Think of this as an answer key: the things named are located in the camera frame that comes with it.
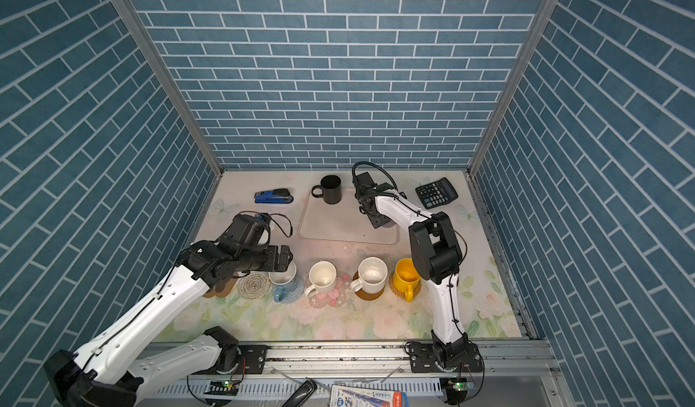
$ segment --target black calculator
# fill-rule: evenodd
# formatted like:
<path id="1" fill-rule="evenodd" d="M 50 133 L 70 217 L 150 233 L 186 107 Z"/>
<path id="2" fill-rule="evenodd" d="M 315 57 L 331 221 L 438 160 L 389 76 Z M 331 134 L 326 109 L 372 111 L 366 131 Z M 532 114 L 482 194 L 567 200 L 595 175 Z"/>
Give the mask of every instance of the black calculator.
<path id="1" fill-rule="evenodd" d="M 445 177 L 436 182 L 415 188 L 415 193 L 418 194 L 422 206 L 427 209 L 446 205 L 459 197 L 456 194 L 456 190 L 454 190 L 454 186 Z"/>

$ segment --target table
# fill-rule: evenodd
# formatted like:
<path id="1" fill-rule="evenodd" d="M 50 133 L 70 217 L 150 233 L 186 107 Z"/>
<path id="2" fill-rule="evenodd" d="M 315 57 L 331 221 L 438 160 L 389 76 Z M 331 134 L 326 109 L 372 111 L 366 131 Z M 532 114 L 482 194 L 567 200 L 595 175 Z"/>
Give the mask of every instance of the table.
<path id="1" fill-rule="evenodd" d="M 387 178 L 377 170 L 369 171 L 375 182 Z M 343 186 L 352 187 L 350 171 L 229 171 L 215 192 L 213 201 L 197 234 L 198 239 L 215 239 L 242 210 L 280 212 L 294 225 L 295 234 L 285 238 L 273 224 L 271 244 L 287 244 L 304 278 L 311 265 L 328 260 L 339 271 L 356 272 L 360 261 L 368 256 L 383 259 L 389 270 L 398 260 L 410 256 L 410 243 L 404 230 L 394 245 L 357 244 L 339 241 L 303 239 L 298 230 L 302 211 L 311 197 L 309 191 L 327 174 L 340 176 Z M 520 337 L 517 319 L 507 298 L 487 238 L 475 211 L 466 179 L 461 171 L 389 171 L 408 199 L 420 202 L 415 187 L 446 176 L 459 197 L 435 212 L 446 212 L 452 226 L 468 242 L 468 255 L 461 265 L 459 300 L 461 320 L 472 338 Z M 255 192 L 287 187 L 295 200 L 287 205 L 254 203 Z M 241 341 L 278 340 L 376 340 L 429 338 L 431 308 L 427 288 L 411 303 L 396 297 L 390 290 L 374 301 L 363 301 L 351 291 L 344 306 L 315 309 L 306 297 L 293 304 L 275 303 L 269 292 L 262 298 L 241 297 L 233 282 L 209 298 L 197 299 L 183 310 L 155 339 L 155 342 L 188 342 L 209 327 L 221 326 Z"/>

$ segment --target blue stapler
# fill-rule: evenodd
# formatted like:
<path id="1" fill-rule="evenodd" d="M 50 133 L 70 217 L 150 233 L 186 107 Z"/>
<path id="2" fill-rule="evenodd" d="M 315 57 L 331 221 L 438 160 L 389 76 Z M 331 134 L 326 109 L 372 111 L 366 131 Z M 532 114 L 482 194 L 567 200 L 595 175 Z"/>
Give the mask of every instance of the blue stapler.
<path id="1" fill-rule="evenodd" d="M 295 198 L 287 188 L 278 188 L 266 192 L 258 192 L 254 196 L 256 203 L 292 203 Z"/>

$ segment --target blue and white mug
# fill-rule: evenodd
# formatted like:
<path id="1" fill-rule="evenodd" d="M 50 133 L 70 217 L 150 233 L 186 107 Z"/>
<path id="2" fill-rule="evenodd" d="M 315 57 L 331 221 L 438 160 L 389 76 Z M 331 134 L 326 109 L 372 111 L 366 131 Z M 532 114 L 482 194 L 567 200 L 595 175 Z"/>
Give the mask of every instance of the blue and white mug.
<path id="1" fill-rule="evenodd" d="M 297 265 L 294 263 L 289 263 L 287 271 L 268 273 L 268 277 L 270 277 L 270 281 L 275 285 L 273 299 L 276 303 L 280 303 L 287 297 L 287 294 L 297 289 Z"/>

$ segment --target blue brick wall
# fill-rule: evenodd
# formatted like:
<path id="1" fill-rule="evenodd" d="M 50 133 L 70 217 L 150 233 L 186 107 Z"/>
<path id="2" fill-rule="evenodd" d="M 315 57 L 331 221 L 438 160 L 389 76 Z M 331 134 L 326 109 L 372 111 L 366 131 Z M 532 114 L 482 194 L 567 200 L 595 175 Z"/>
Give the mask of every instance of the blue brick wall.
<path id="1" fill-rule="evenodd" d="M 695 405 L 695 0 L 560 0 L 480 169 L 586 406 Z"/>
<path id="2" fill-rule="evenodd" d="M 53 402 L 42 362 L 152 287 L 212 179 L 108 0 L 0 0 L 0 406 Z"/>
<path id="3" fill-rule="evenodd" d="M 133 0 L 226 168 L 465 168 L 540 0 Z"/>

